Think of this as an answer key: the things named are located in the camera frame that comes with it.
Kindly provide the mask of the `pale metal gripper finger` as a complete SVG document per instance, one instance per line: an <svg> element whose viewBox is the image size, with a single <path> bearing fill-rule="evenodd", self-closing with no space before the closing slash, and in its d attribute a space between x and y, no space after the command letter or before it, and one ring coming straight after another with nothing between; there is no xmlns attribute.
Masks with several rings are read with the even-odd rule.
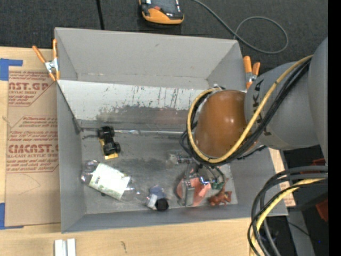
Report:
<svg viewBox="0 0 341 256"><path fill-rule="evenodd" d="M195 187L190 180L185 181L185 206L193 206Z"/></svg>

